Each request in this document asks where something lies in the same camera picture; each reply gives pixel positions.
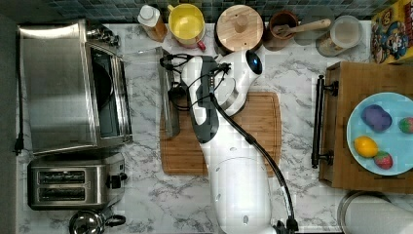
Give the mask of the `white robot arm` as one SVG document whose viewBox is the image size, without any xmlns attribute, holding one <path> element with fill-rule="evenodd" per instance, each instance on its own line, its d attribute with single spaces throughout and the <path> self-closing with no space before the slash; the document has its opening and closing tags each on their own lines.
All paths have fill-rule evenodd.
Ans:
<svg viewBox="0 0 413 234">
<path fill-rule="evenodd" d="M 182 68 L 192 127 L 223 234 L 276 234 L 263 156 L 225 118 L 241 111 L 262 71 L 259 56 L 249 50 L 220 60 L 193 57 Z"/>
</svg>

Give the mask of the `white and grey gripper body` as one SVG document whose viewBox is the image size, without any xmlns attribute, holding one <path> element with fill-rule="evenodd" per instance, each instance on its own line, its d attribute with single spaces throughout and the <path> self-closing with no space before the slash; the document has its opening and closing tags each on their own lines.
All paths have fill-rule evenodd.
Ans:
<svg viewBox="0 0 413 234">
<path fill-rule="evenodd" d="M 218 112 L 210 97 L 211 71 L 217 66 L 213 57 L 193 57 L 181 73 L 188 94 L 193 130 L 199 143 L 211 141 L 219 128 Z"/>
</svg>

